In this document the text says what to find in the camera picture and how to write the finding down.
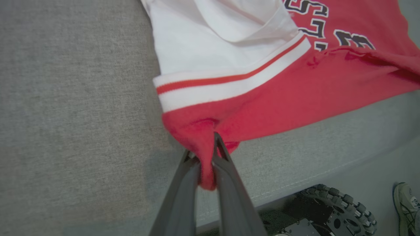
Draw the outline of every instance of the gray couch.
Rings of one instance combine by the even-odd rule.
[[[420,22],[417,0],[402,11]],[[420,33],[410,27],[420,45]],[[0,3],[0,235],[147,235],[183,148],[161,123],[151,26],[136,0]],[[420,93],[241,143],[255,205],[420,132]],[[197,224],[218,218],[199,189]]]

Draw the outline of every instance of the black lettering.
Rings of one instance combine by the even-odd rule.
[[[360,34],[351,34],[347,31],[336,29],[334,30],[334,35],[340,42],[342,46],[350,46],[350,40],[353,41],[358,47],[365,47],[368,46],[371,49],[375,49],[373,44],[369,41],[369,39]]]
[[[294,7],[291,3],[296,3],[297,0],[286,0],[284,1],[284,6],[287,10],[295,11],[299,14],[305,15],[308,13],[310,6],[316,7],[312,13],[314,16],[324,16],[328,17],[328,7],[322,3],[309,1],[309,0],[301,0],[299,7]]]
[[[327,42],[318,42],[318,41],[314,42],[314,49],[315,50],[323,51],[327,48],[328,48],[328,43]]]
[[[311,26],[315,26],[316,30],[309,30],[307,28],[304,27],[299,27],[299,30],[301,30],[302,32],[304,32],[306,35],[311,36],[311,37],[316,37],[319,39],[324,39],[324,26],[325,26],[325,20],[321,20],[321,19],[312,19],[311,22]]]

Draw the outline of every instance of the basketball jersey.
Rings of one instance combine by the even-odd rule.
[[[244,140],[420,89],[397,0],[143,0],[167,130],[213,189],[213,132]]]

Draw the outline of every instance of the sneaker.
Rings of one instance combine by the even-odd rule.
[[[408,184],[403,182],[394,187],[394,206],[399,218],[399,235],[408,236],[410,231],[413,235],[420,236],[415,225],[420,204],[417,198],[412,195]]]

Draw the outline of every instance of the red stripe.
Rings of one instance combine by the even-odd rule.
[[[178,82],[173,82],[173,83],[169,83],[169,84],[164,84],[164,85],[161,85],[161,86],[156,88],[157,94],[162,94],[162,93],[165,93],[165,92],[168,92],[168,91],[171,91],[171,90],[176,90],[176,89],[181,89],[181,88],[186,88],[186,87],[203,86],[203,85],[209,85],[209,84],[222,84],[222,83],[247,79],[247,78],[261,72],[262,70],[267,68],[269,65],[271,65],[273,62],[277,61],[279,58],[284,56],[286,53],[288,53],[291,50],[293,50],[294,48],[296,48],[304,39],[305,39],[305,37],[302,37],[301,39],[299,39],[299,41],[297,41],[291,47],[287,48],[286,50],[284,50],[283,52],[281,52],[280,54],[275,56],[273,59],[269,60],[266,64],[262,65],[261,67],[255,69],[255,70],[253,70],[249,73],[242,74],[242,75],[207,78],[207,79],[184,80],[184,81],[178,81]]]

